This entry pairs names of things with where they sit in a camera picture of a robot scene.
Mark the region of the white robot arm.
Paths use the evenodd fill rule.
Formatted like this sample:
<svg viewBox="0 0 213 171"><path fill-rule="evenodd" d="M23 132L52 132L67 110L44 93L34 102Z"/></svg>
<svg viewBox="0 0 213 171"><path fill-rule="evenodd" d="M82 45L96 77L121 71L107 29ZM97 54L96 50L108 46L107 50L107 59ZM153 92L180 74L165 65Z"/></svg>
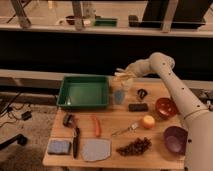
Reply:
<svg viewBox="0 0 213 171"><path fill-rule="evenodd" d="M172 57L154 52L125 71L135 77L157 74L162 79L188 128L185 171L213 171L213 111L175 75L174 65Z"/></svg>

